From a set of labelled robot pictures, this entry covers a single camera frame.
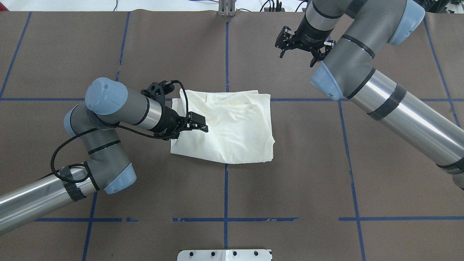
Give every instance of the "light blue plastic cap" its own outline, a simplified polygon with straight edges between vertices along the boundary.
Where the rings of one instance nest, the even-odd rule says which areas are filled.
[[[414,0],[407,0],[400,24],[388,43],[394,46],[402,43],[414,30],[416,30],[422,19],[424,19],[424,16],[425,10],[418,3],[414,2]]]
[[[127,167],[105,188],[107,194],[113,194],[134,184],[137,176],[135,175],[132,163]]]
[[[93,81],[85,93],[85,106],[96,114],[109,115],[126,103],[127,88],[105,77]]]
[[[65,117],[64,117],[64,129],[71,135],[71,136],[75,136],[76,133],[74,133],[74,131],[72,130],[71,128],[71,113],[72,111],[79,105],[76,105],[74,106],[74,108],[72,108],[72,110],[70,110],[68,113],[66,113]]]
[[[338,101],[343,96],[340,86],[324,62],[321,62],[311,76],[311,84],[333,101]]]

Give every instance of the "white mounting plate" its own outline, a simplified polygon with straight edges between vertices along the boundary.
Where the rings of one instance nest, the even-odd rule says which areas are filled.
[[[272,261],[272,250],[182,250],[177,255],[177,261]]]

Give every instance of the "metal bracket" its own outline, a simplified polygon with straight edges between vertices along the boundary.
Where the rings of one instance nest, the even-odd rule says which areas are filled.
[[[219,16],[235,16],[235,0],[219,0]]]
[[[177,261],[272,261],[272,250],[236,249],[236,250],[183,250],[177,255]]]

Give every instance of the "crumpled white fabric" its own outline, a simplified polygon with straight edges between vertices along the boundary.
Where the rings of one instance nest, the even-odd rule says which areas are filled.
[[[171,139],[171,153],[229,164],[272,160],[275,141],[269,94],[186,92],[189,110],[205,116],[209,132],[181,132],[178,139]],[[182,91],[180,97],[173,99],[172,108],[185,116]]]

